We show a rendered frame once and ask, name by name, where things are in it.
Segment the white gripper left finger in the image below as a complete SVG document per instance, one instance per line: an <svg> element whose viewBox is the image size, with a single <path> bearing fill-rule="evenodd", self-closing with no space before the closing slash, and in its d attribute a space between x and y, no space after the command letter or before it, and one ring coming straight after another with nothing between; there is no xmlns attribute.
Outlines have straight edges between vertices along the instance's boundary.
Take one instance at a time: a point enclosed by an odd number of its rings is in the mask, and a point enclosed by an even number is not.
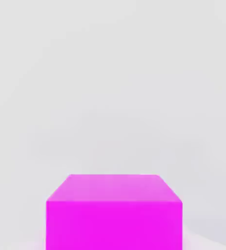
<svg viewBox="0 0 226 250"><path fill-rule="evenodd" d="M45 250L45 236L19 239L9 245L9 250Z"/></svg>

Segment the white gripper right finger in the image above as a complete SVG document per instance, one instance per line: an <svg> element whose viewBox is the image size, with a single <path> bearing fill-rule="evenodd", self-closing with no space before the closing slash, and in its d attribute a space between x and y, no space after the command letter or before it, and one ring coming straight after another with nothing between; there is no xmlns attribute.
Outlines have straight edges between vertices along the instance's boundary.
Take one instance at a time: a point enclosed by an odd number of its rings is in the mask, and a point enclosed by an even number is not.
<svg viewBox="0 0 226 250"><path fill-rule="evenodd" d="M183 224L183 250L226 250L226 227Z"/></svg>

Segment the small magenta cube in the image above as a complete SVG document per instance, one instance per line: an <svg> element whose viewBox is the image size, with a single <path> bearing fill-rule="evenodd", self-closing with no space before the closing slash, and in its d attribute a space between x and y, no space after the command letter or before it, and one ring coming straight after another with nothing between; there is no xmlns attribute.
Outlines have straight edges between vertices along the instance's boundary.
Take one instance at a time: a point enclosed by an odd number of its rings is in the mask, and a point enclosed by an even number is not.
<svg viewBox="0 0 226 250"><path fill-rule="evenodd" d="M45 237L46 250L183 250L183 204L158 175L69 175Z"/></svg>

